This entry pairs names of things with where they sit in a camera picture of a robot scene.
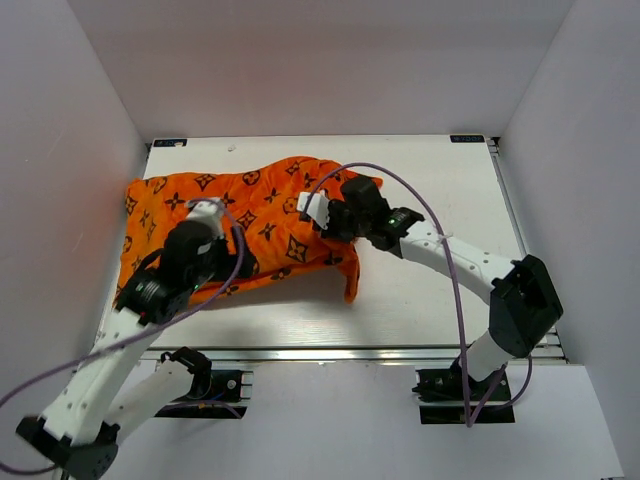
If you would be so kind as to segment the orange patterned pillowcase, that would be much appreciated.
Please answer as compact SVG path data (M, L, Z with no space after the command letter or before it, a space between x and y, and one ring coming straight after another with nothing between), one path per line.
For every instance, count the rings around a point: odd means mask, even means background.
M244 173L186 172L136 179L125 194L126 231L116 287L122 289L136 267L162 246L170 229L185 219L188 201L217 197L243 227L256 257L253 275L225 291L232 296L284 282L325 268L345 278L344 299L358 293L360 261L353 243L324 239L299 218L298 196L319 185L331 200L356 177L331 160L295 156Z

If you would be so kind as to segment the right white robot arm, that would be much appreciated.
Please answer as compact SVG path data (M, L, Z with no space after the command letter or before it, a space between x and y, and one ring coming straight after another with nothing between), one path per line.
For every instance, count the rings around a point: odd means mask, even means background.
M489 326L467 350L467 364L451 374L453 390L472 399L488 377L513 359L528 356L564 313L544 262L494 255L456 237L406 207L392 208L374 181L358 176L331 200L304 192L297 209L320 235L350 242L367 239L376 249L457 280L489 308Z

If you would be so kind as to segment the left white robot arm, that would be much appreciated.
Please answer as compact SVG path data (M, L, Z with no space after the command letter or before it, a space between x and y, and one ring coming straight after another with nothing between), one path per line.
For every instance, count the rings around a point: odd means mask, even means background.
M119 447L171 401L199 399L211 387L210 360L189 347L126 394L121 387L164 329L186 316L190 297L215 279L228 286L253 271L243 229L231 228L231 253L218 220L180 222L146 257L118 295L106 328L75 374L44 411L24 417L16 433L73 479L99 479Z

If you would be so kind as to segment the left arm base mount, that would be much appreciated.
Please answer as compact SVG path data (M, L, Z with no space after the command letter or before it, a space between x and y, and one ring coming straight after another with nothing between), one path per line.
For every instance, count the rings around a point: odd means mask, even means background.
M252 396L254 372L236 367L214 366L210 358L189 347L160 355L157 369L178 362L192 375L190 390L161 408L157 418L242 419Z

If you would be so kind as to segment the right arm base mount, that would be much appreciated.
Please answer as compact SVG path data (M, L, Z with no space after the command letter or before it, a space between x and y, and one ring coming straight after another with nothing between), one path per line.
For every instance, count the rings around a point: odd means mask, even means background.
M412 388L419 407L422 425L464 425L465 410L461 373L451 368L421 368L416 370L416 385ZM514 424L512 399L505 373L479 412L475 424Z

